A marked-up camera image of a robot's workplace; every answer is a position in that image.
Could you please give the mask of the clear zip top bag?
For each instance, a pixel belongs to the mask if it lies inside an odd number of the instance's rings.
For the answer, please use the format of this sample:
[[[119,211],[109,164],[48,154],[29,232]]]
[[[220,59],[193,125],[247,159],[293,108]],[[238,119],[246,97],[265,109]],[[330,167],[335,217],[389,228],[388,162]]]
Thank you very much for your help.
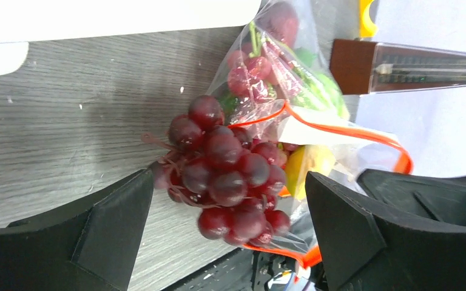
[[[355,188],[356,178],[368,168],[380,168],[395,173],[409,174],[413,162],[409,153],[390,133],[363,128],[336,115],[335,112],[317,111],[296,104],[306,93],[305,85],[294,72],[297,60],[294,50],[304,47],[322,53],[318,44],[316,19],[311,1],[287,1],[299,18],[299,30],[293,48],[276,40],[258,26],[258,18],[270,4],[267,1],[254,19],[241,31],[232,44],[208,88],[208,94],[216,97],[226,115],[226,123],[245,128],[251,137],[271,141],[284,150],[288,144],[297,149],[306,145],[327,146],[336,163],[327,176],[339,183]],[[256,103],[252,98],[239,98],[228,89],[227,58],[235,50],[249,56],[265,56],[272,64],[274,99]],[[294,199],[287,188],[280,196],[288,203],[286,212],[291,228],[285,236],[275,237],[263,252],[287,256],[301,266],[312,267],[322,260],[306,198]]]

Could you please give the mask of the yellow fake banana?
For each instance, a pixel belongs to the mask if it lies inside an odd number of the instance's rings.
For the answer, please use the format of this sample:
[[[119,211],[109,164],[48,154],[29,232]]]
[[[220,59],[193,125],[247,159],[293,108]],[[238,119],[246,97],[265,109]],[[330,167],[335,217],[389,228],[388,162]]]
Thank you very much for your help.
[[[328,176],[336,159],[327,146],[303,145],[292,152],[285,164],[286,188],[290,195],[301,201],[306,198],[305,179],[308,172]]]

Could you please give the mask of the pink fake grapes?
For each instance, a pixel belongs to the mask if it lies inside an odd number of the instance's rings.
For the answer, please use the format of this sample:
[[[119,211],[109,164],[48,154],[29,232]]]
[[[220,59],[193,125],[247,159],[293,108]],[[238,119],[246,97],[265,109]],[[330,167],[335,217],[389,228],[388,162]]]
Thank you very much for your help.
[[[228,89],[236,97],[252,98],[256,103],[265,103],[274,99],[270,60],[261,56],[249,56],[241,50],[231,52],[227,58]]]

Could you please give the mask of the dark red fake plum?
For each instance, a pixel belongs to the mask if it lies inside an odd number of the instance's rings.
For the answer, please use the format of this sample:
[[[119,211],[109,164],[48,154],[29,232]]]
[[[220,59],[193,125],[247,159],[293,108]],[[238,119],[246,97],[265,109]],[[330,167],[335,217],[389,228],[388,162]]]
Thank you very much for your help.
[[[270,4],[257,20],[258,26],[276,40],[293,48],[299,30],[299,18],[287,1]]]

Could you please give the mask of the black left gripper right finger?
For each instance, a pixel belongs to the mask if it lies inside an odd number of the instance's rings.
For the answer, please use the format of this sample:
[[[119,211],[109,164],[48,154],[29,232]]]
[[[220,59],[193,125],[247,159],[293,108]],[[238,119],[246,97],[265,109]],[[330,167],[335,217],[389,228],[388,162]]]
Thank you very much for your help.
[[[319,173],[305,186],[329,290],[466,290],[466,226],[401,211]]]

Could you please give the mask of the white plastic basket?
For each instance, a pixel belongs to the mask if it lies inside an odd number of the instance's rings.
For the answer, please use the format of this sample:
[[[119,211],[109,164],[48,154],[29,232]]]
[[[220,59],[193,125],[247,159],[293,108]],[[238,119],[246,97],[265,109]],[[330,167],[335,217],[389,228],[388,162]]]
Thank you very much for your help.
[[[260,1],[0,1],[0,43],[243,26]]]

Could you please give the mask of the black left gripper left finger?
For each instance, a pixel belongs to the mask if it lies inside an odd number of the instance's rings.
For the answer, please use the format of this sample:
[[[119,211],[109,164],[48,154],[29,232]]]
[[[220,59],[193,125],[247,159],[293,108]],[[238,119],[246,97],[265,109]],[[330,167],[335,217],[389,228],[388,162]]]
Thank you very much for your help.
[[[127,290],[153,191],[143,169],[0,228],[0,290]]]

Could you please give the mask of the small yellow cube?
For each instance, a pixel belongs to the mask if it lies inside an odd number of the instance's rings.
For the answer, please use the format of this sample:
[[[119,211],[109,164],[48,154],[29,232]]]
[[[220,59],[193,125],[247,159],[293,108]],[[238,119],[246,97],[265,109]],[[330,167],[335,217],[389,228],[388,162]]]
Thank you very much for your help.
[[[359,38],[372,38],[378,31],[370,16],[373,2],[374,0],[359,0]]]

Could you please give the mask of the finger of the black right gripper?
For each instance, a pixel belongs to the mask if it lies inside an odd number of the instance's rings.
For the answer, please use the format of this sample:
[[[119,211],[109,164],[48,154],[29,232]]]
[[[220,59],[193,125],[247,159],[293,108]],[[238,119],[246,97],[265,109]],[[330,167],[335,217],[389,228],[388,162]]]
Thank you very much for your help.
[[[466,226],[466,176],[434,178],[369,169],[357,183],[369,197],[401,211]]]

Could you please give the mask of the purple fake grapes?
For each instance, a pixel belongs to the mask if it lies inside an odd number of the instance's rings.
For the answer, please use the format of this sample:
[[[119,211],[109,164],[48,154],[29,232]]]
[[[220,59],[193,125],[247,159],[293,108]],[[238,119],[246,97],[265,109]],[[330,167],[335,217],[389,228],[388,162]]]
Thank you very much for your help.
[[[226,126],[221,104],[209,95],[176,116],[167,137],[141,137],[167,149],[151,164],[155,188],[201,210],[197,227],[204,238],[266,247],[289,232],[290,217],[277,208],[287,184],[285,154],[273,142],[255,142],[245,128]]]

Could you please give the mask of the brown box with lid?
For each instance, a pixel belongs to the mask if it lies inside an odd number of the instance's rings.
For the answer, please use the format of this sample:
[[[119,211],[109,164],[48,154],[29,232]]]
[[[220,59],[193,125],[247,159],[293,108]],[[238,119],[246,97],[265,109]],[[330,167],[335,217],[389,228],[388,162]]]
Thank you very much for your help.
[[[466,53],[335,39],[329,69],[345,95],[466,87]]]

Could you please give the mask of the green fake apple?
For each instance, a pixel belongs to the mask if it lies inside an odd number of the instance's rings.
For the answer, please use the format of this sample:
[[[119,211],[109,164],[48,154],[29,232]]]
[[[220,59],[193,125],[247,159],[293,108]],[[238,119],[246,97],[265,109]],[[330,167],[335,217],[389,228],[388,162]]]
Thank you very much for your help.
[[[306,90],[296,104],[317,111],[335,112],[337,116],[349,120],[350,113],[342,92],[326,68],[321,54],[304,47],[295,49],[294,54],[297,60],[294,72],[301,79]]]

